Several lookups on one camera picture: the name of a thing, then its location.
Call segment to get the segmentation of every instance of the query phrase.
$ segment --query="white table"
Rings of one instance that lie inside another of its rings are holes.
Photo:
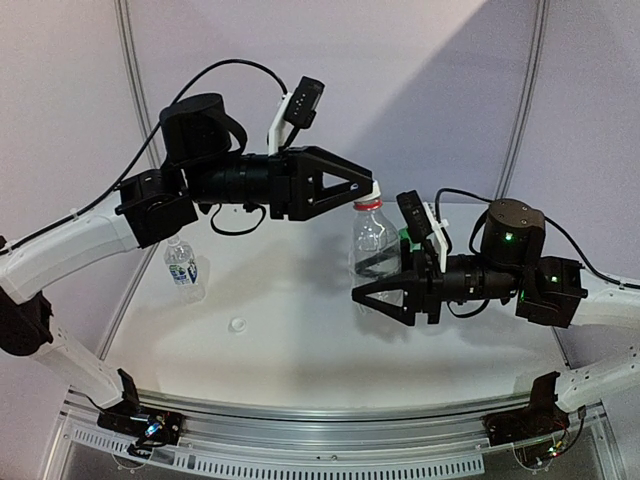
[[[395,204],[385,212],[402,225]],[[457,251],[483,207],[446,205]],[[246,228],[258,212],[226,206],[219,226]],[[354,213],[345,206],[305,223],[265,220],[251,235],[221,237],[202,218],[181,231],[207,296],[178,300],[161,245],[109,350],[140,389],[269,407],[403,408],[487,400],[528,391],[563,369],[553,332],[494,301],[459,320],[420,316],[407,328],[350,299],[347,252]],[[459,307],[470,309],[470,305]],[[230,329],[242,318],[246,329]]]

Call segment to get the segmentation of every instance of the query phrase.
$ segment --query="white bottle cap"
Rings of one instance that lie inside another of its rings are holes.
[[[369,195],[365,195],[364,197],[360,197],[358,200],[356,200],[356,203],[373,202],[374,200],[380,198],[380,195],[381,195],[381,193],[380,193],[380,185],[378,184],[377,180],[374,180],[371,193]]]

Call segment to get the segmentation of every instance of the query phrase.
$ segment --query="white wall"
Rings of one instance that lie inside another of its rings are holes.
[[[311,130],[317,144],[371,168],[387,198],[441,186],[495,191],[516,116],[535,2],[343,0],[131,2],[152,111],[206,65],[265,63],[294,89],[326,84]],[[265,151],[279,90],[247,67],[209,74],[192,93],[220,92]],[[460,172],[473,171],[473,175]]]
[[[0,45],[0,233],[17,238],[101,193],[141,140],[112,2],[2,2]],[[140,256],[46,289],[56,318],[87,347],[98,345]],[[0,478],[38,477],[66,390],[44,367],[0,351]]]
[[[601,270],[640,279],[640,3],[555,0],[510,195],[565,226]],[[547,251],[575,256],[551,233]],[[572,328],[576,366],[640,341]],[[629,478],[640,478],[640,388],[605,399]]]

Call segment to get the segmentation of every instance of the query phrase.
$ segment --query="clear plastic bottle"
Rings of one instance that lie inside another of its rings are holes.
[[[374,181],[371,194],[358,199],[353,208],[353,242],[349,267],[353,286],[357,287],[400,273],[400,237],[398,230],[382,213],[380,186]],[[372,295],[383,302],[398,305],[400,291]]]
[[[204,285],[198,278],[198,266],[193,249],[178,235],[167,240],[169,244],[164,252],[164,263],[169,267],[180,298],[184,303],[195,303],[205,296]]]

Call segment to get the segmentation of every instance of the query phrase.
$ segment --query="water bottle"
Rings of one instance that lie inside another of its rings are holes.
[[[373,182],[373,191],[359,198],[353,205],[353,243],[349,265],[353,286],[357,287],[400,273],[400,237],[398,230],[382,213],[380,186]],[[401,291],[371,295],[383,302],[400,305]],[[369,309],[360,306],[366,313]]]
[[[178,235],[167,240],[164,263],[169,267],[173,281],[180,291],[183,303],[195,303],[204,298],[204,285],[198,278],[198,266],[193,249]]]

